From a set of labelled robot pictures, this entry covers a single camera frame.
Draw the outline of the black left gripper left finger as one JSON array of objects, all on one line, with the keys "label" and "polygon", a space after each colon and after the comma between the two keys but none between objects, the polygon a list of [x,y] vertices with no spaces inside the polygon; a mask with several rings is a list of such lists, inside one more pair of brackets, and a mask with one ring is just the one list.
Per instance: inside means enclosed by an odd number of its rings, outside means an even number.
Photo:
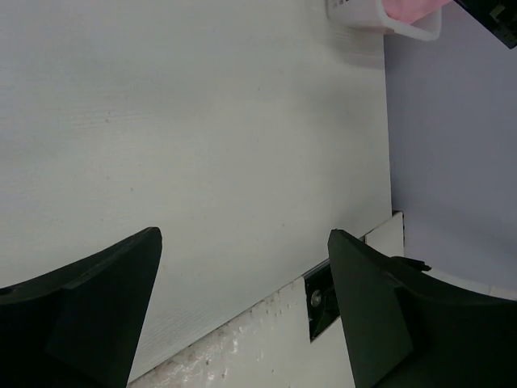
[{"label": "black left gripper left finger", "polygon": [[146,228],[1,289],[3,387],[125,387],[162,255]]}]

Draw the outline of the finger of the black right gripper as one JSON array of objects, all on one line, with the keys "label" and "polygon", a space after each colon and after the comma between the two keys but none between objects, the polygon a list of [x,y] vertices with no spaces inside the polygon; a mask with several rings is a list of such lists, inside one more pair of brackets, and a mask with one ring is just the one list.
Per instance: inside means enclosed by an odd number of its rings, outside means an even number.
[{"label": "finger of the black right gripper", "polygon": [[516,47],[516,0],[455,0],[509,49]]}]

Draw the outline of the pink t shirt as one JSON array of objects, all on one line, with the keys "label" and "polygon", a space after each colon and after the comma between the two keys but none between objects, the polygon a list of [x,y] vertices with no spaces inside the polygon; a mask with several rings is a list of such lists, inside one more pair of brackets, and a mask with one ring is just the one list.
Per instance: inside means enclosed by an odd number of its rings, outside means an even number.
[{"label": "pink t shirt", "polygon": [[383,0],[382,5],[391,19],[412,24],[450,2],[451,0]]}]

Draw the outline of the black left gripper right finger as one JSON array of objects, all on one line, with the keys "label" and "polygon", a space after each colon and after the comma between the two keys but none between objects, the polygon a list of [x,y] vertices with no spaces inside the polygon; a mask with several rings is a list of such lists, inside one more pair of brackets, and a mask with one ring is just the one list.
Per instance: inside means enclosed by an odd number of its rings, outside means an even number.
[{"label": "black left gripper right finger", "polygon": [[516,304],[450,285],[343,230],[328,254],[358,387],[513,387]]}]

